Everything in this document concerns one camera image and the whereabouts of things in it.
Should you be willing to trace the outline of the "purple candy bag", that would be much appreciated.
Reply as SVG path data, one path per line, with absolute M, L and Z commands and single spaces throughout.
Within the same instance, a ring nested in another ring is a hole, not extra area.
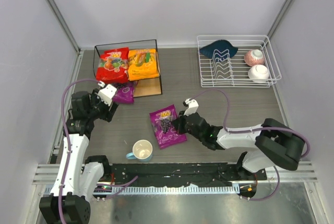
M 149 116 L 160 149 L 187 141 L 186 135 L 179 134 L 171 124 L 177 118 L 175 105 L 151 112 Z
M 113 101 L 120 104 L 133 104 L 134 103 L 134 91 L 137 83 L 135 81 L 129 81 L 123 84 L 112 84 L 117 92 L 113 97 Z

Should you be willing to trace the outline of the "red candy bag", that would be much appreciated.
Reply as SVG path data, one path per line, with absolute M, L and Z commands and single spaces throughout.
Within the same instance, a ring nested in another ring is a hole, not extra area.
M 100 56 L 96 72 L 96 80 L 105 84 L 123 84 L 128 79 L 128 52 L 129 48 L 106 50 Z

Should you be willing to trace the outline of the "blue and white mug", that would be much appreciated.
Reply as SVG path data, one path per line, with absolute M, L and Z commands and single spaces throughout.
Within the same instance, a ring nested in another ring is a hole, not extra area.
M 140 162 L 148 162 L 153 155 L 153 146 L 148 140 L 142 139 L 134 143 L 132 152 L 126 155 L 126 159 L 137 159 Z

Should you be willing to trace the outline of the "orange candy bag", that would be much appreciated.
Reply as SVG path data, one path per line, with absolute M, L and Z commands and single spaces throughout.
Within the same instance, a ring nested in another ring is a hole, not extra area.
M 136 49 L 128 52 L 130 81 L 159 77 L 156 49 Z

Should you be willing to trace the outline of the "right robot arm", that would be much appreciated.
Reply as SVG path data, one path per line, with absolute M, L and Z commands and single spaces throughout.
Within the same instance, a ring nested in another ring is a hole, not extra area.
M 182 111 L 171 125 L 177 133 L 192 135 L 210 150 L 251 148 L 238 160 L 238 166 L 249 173 L 274 166 L 297 170 L 306 144 L 301 134 L 271 118 L 253 127 L 224 128 L 210 125 L 197 112 L 184 115 Z

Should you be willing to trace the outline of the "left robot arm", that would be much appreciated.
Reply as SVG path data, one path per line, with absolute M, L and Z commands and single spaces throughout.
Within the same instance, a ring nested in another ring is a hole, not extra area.
M 98 181 L 111 173 L 105 155 L 84 154 L 97 119 L 110 122 L 118 107 L 113 103 L 117 90 L 112 85 L 72 94 L 71 108 L 64 128 L 63 155 L 57 178 L 49 196 L 43 197 L 39 209 L 47 223 L 88 223 L 90 200 Z

